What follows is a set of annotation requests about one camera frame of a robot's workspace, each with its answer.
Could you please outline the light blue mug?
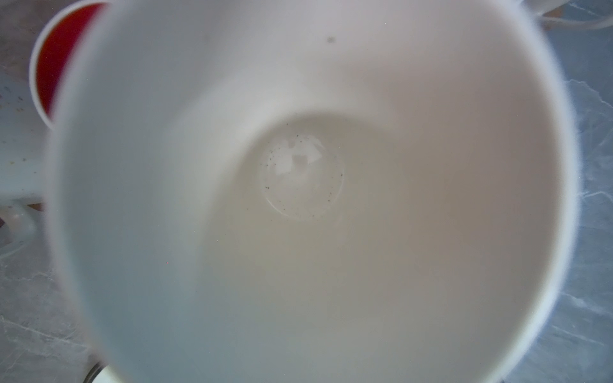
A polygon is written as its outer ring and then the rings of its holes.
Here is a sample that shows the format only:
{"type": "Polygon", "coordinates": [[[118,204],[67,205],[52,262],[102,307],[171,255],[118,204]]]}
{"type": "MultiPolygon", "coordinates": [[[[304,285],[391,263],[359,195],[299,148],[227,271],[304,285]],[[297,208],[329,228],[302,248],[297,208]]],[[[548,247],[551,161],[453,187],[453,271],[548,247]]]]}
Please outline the light blue mug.
{"type": "Polygon", "coordinates": [[[519,1],[116,1],[57,95],[46,218],[126,382],[497,382],[579,187],[519,1]]]}

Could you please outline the red interior mug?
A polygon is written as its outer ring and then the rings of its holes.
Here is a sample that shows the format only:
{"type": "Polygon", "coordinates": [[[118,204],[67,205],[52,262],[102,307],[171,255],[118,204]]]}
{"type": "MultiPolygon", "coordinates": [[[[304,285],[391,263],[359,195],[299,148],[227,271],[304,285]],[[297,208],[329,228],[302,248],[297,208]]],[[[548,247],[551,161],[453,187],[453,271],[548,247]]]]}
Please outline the red interior mug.
{"type": "Polygon", "coordinates": [[[63,8],[43,27],[30,55],[29,86],[34,106],[48,128],[52,109],[73,51],[90,24],[109,1],[76,1],[63,8]]]}

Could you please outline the white speckled mug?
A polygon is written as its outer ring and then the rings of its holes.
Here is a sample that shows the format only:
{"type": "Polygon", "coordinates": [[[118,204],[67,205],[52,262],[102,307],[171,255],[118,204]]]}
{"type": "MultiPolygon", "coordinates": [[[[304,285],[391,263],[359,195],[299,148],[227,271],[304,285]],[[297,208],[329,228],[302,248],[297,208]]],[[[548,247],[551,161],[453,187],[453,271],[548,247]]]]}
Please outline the white speckled mug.
{"type": "Polygon", "coordinates": [[[42,163],[48,128],[26,81],[1,73],[1,257],[30,244],[38,228],[32,204],[42,202],[42,163]]]}

